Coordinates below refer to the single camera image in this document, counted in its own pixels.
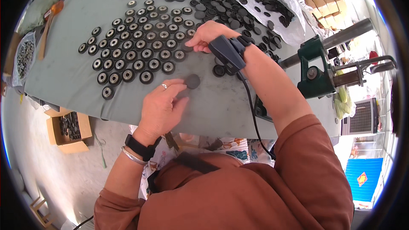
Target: blue corrugated wall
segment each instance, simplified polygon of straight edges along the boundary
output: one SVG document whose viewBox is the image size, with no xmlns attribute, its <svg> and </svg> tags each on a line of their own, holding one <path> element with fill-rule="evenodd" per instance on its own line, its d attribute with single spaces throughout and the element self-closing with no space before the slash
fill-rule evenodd
<svg viewBox="0 0 409 230">
<path fill-rule="evenodd" d="M 372 196 L 381 174 L 382 163 L 383 158 L 348 159 L 345 175 L 351 186 L 353 200 L 372 201 Z M 365 172 L 368 180 L 362 186 L 359 186 L 358 177 L 363 172 Z"/>
</svg>

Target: hand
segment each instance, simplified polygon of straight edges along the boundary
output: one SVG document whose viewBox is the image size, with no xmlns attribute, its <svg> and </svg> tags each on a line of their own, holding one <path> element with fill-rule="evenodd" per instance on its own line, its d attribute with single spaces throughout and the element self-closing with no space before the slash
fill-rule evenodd
<svg viewBox="0 0 409 230">
<path fill-rule="evenodd" d="M 207 21 L 197 29 L 196 34 L 192 39 L 187 41 L 185 45 L 193 47 L 195 52 L 204 51 L 206 53 L 211 53 L 210 49 L 207 47 L 208 43 L 220 35 L 224 35 L 229 39 L 240 36 L 240 33 L 229 29 L 224 24 L 215 21 Z"/>
<path fill-rule="evenodd" d="M 182 79 L 163 81 L 168 87 L 162 85 L 156 87 L 146 95 L 142 106 L 142 118 L 133 137 L 144 146 L 153 145 L 156 139 L 171 131 L 181 119 L 188 97 L 180 100 L 176 95 L 186 89 Z"/>
</svg>

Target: gray table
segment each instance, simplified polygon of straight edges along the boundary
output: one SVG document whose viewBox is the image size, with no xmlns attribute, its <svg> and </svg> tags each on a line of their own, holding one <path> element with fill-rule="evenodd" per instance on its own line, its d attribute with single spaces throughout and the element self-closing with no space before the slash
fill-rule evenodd
<svg viewBox="0 0 409 230">
<path fill-rule="evenodd" d="M 169 78 L 183 78 L 191 73 L 199 75 L 201 85 L 182 95 L 190 97 L 190 102 L 182 121 L 174 131 L 213 137 L 256 138 L 252 115 L 246 91 L 236 77 L 225 75 L 217 78 L 212 74 L 214 55 L 189 53 L 183 63 L 176 63 L 174 74 L 167 76 L 161 71 L 154 73 L 152 84 L 144 85 L 139 76 L 131 83 L 122 82 L 115 87 L 112 100 L 104 100 L 101 96 L 103 86 L 96 81 L 99 72 L 92 69 L 92 62 L 99 58 L 88 53 L 79 54 L 78 47 L 91 37 L 91 31 L 100 26 L 102 32 L 98 40 L 105 38 L 116 18 L 125 19 L 130 0 L 65 0 L 64 9 L 54 18 L 48 34 L 47 48 L 43 61 L 36 61 L 25 84 L 25 92 L 64 108 L 81 112 L 93 117 L 137 125 L 141 118 L 142 100 L 146 94 Z M 135 10 L 143 8 L 145 0 L 136 0 Z M 185 2 L 165 2 L 154 0 L 155 6 L 166 5 L 170 10 L 188 6 Z M 193 15 L 182 15 L 183 19 L 199 20 Z M 263 32 L 266 30 L 256 23 Z M 306 38 L 314 36 L 311 28 L 307 28 Z M 261 36 L 254 36 L 256 43 L 262 42 Z M 281 58 L 295 54 L 298 48 L 287 44 L 274 53 Z M 300 79 L 300 67 L 287 69 L 294 84 Z M 255 93 L 252 90 L 253 102 Z M 322 122 L 330 136 L 340 133 L 339 124 L 335 123 L 332 100 L 328 98 L 309 99 L 313 111 Z M 268 121 L 257 119 L 262 138 L 277 138 L 274 125 Z"/>
</svg>

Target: silver bangle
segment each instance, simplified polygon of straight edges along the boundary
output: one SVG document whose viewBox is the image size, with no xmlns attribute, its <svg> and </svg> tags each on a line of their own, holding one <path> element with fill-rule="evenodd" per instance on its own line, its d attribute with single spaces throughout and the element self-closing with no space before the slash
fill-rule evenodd
<svg viewBox="0 0 409 230">
<path fill-rule="evenodd" d="M 131 153 L 129 153 L 128 151 L 125 150 L 125 146 L 122 147 L 122 152 L 125 153 L 125 155 L 127 155 L 132 161 L 137 162 L 141 165 L 146 165 L 148 162 L 142 161 L 141 159 L 135 157 L 134 155 L 132 155 Z"/>
</svg>

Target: black cable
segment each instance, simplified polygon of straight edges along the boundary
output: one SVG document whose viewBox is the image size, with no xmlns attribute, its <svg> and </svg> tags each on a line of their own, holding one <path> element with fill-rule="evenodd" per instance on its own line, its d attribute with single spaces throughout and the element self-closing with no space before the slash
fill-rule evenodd
<svg viewBox="0 0 409 230">
<path fill-rule="evenodd" d="M 74 228 L 73 230 L 77 230 L 78 228 L 80 228 L 83 224 L 85 224 L 86 222 L 90 221 L 92 218 L 94 217 L 94 215 L 92 215 L 89 219 L 85 220 L 84 222 L 82 222 L 81 224 L 79 224 L 76 228 Z"/>
<path fill-rule="evenodd" d="M 258 140 L 260 141 L 261 146 L 262 146 L 263 149 L 267 152 L 267 154 L 269 154 L 269 155 L 271 156 L 271 159 L 272 159 L 272 160 L 276 160 L 276 156 L 275 156 L 274 154 L 272 154 L 270 151 L 268 151 L 268 150 L 266 149 L 266 147 L 263 145 L 263 142 L 261 141 L 260 134 L 258 133 L 257 122 L 256 122 L 256 114 L 254 113 L 254 108 L 253 108 L 253 104 L 252 104 L 252 96 L 251 96 L 251 94 L 250 94 L 249 87 L 248 87 L 248 85 L 247 85 L 247 83 L 246 83 L 246 81 L 245 81 L 245 79 L 244 79 L 244 77 L 243 77 L 243 74 L 242 74 L 240 71 L 237 72 L 237 74 L 239 75 L 241 81 L 243 82 L 244 87 L 246 88 L 246 91 L 247 91 L 247 95 L 248 95 L 248 97 L 249 97 L 250 109 L 251 109 L 251 111 L 252 111 L 253 122 L 254 122 L 254 128 L 256 129 L 256 133 L 257 133 Z"/>
</svg>

